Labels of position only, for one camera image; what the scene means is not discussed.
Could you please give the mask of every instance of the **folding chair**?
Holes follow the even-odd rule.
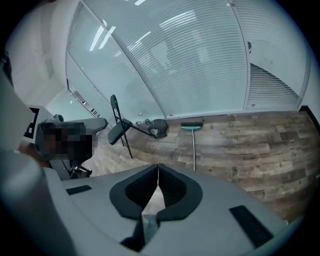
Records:
[[[130,147],[128,144],[126,131],[128,131],[129,128],[132,127],[132,128],[134,128],[134,129],[136,129],[146,135],[151,136],[151,134],[139,129],[138,127],[135,127],[132,124],[132,122],[130,122],[129,120],[127,120],[125,118],[121,118],[121,114],[120,114],[120,110],[119,110],[119,106],[118,106],[118,101],[117,101],[117,98],[114,94],[110,98],[110,103],[111,103],[111,107],[112,107],[112,111],[113,111],[116,125],[108,133],[109,143],[111,145],[114,145],[119,139],[121,139],[122,145],[127,147],[127,149],[129,150],[129,153],[130,153],[130,157],[133,159],[132,154],[131,154],[131,150],[130,150]]]

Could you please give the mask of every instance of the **office chair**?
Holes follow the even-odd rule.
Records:
[[[121,118],[121,114],[120,114],[120,110],[119,110],[119,106],[118,106],[118,101],[117,101],[117,98],[114,94],[110,98],[110,103],[111,103],[111,107],[112,107],[112,111],[113,111],[116,125],[108,133],[109,143],[111,145],[114,145],[119,139],[121,139],[122,146],[126,146],[126,148],[129,150],[130,157],[133,159],[133,156],[131,154],[131,150],[129,147],[129,143],[127,140],[126,131],[128,131],[129,128],[132,127],[132,128],[134,128],[134,129],[138,130],[139,132],[142,132],[146,135],[151,136],[151,134],[139,129],[138,127],[135,127],[132,124],[132,122],[130,122],[129,120],[127,120],[125,118]]]

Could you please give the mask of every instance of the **white horizontal blinds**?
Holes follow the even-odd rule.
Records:
[[[296,110],[299,96],[283,81],[251,64],[246,110]]]
[[[73,21],[68,52],[109,102],[111,95],[117,97],[124,118],[132,122],[163,118],[159,105],[112,36],[117,25],[101,21],[81,4]]]
[[[167,117],[242,110],[244,40],[225,0],[85,0],[122,46]]]
[[[79,92],[86,102],[99,112],[102,117],[104,117],[111,125],[114,125],[115,118],[111,105],[95,89],[68,53],[66,54],[65,65],[66,76],[69,83]]]
[[[300,29],[274,0],[234,0],[245,38],[251,43],[251,63],[267,70],[298,95],[307,61]]]

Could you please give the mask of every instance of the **broom handle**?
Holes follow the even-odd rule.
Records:
[[[195,136],[194,130],[192,130],[192,144],[193,144],[193,170],[196,170],[196,151],[195,151]]]

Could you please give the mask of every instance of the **wooden floor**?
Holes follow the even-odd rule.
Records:
[[[120,140],[108,143],[110,126],[99,133],[98,147],[84,166],[95,176],[158,163],[192,170],[192,133],[180,123],[202,119],[195,132],[197,172],[235,183],[289,222],[305,212],[320,171],[320,138],[306,112],[170,120],[167,137],[159,140],[131,128],[126,134],[133,159]],[[158,188],[145,212],[163,208]]]

